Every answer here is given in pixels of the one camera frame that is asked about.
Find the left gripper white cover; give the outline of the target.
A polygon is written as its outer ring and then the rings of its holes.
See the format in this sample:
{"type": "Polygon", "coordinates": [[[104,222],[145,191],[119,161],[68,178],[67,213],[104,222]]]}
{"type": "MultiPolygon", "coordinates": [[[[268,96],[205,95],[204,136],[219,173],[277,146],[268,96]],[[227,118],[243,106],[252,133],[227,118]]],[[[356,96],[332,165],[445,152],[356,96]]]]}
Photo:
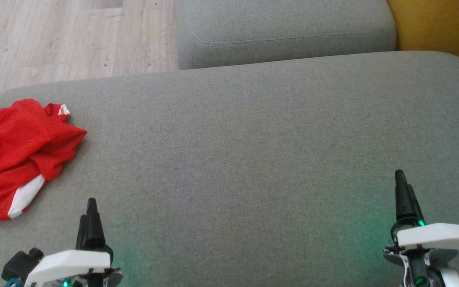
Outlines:
{"type": "Polygon", "coordinates": [[[45,256],[27,275],[24,286],[56,283],[59,287],[116,287],[123,273],[112,267],[113,256],[106,245],[96,199],[89,198],[87,214],[80,216],[76,250],[45,256]]]}

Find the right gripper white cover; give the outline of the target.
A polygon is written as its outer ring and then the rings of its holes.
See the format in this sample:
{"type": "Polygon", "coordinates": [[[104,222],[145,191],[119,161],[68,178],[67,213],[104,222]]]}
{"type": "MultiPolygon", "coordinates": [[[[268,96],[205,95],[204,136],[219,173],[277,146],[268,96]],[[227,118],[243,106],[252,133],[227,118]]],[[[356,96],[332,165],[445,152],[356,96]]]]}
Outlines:
{"type": "MultiPolygon", "coordinates": [[[[395,171],[396,220],[425,220],[415,191],[402,170],[395,171]]],[[[459,273],[449,262],[459,252],[459,224],[418,226],[396,223],[384,258],[403,267],[401,287],[459,287],[459,273]]]]}

